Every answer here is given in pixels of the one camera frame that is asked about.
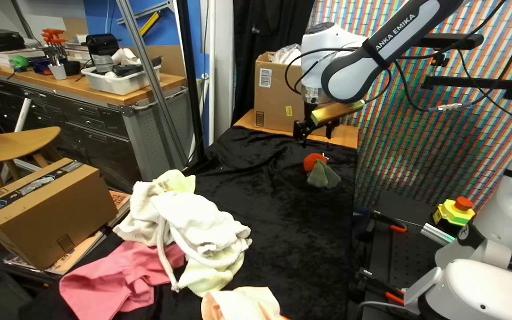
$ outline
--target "cardboard box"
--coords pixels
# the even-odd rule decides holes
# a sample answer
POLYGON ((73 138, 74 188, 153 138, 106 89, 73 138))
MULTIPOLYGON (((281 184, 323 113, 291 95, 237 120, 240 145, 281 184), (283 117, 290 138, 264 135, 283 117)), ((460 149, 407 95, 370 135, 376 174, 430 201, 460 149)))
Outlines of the cardboard box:
MULTIPOLYGON (((293 132, 293 122, 303 120, 303 99, 286 85, 284 74, 287 65, 270 62, 268 58, 270 53, 273 52, 265 52, 256 59, 254 71, 256 121, 254 125, 293 132)), ((301 77, 301 67, 292 65, 288 71, 288 81, 293 85, 299 77, 301 77)), ((325 127, 314 130, 313 134, 325 136, 325 127)))
POLYGON ((46 269, 117 213, 98 169, 63 158, 0 188, 0 243, 46 269))

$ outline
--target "yellow sticker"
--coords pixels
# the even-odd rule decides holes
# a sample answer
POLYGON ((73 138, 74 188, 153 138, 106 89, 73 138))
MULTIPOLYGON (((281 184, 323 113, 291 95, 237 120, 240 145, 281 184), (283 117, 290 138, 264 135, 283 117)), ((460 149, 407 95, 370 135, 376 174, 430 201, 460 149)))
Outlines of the yellow sticker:
POLYGON ((439 210, 436 210, 436 212, 433 214, 434 223, 437 224, 441 220, 441 212, 439 210))

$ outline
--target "black curtain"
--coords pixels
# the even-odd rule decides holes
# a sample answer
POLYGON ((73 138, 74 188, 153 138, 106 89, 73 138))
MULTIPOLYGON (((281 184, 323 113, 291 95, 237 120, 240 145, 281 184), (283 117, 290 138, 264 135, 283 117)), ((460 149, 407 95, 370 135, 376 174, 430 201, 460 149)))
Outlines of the black curtain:
POLYGON ((254 61, 301 44, 315 0, 234 0, 236 90, 232 124, 254 107, 254 61))

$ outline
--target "peach cloth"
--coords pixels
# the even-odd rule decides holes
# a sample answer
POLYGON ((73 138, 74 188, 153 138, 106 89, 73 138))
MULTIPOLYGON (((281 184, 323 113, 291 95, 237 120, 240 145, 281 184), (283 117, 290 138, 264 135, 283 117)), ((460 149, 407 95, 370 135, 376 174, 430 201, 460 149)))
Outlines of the peach cloth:
MULTIPOLYGON (((171 267, 185 263, 177 245, 165 247, 171 267)), ((153 286, 169 283, 157 248, 125 241, 110 255, 65 275, 59 292, 79 320, 111 320, 154 302, 153 286)))
POLYGON ((201 301, 203 320, 286 320, 268 287, 242 286, 211 291, 201 301))

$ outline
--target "stool seat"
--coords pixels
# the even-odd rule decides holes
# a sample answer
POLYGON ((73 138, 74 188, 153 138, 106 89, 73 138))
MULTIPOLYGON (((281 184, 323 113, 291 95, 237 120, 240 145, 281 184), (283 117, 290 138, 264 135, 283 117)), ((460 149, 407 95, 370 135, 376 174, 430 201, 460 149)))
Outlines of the stool seat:
POLYGON ((60 133, 60 128, 48 128, 0 134, 0 162, 36 152, 50 144, 60 133))

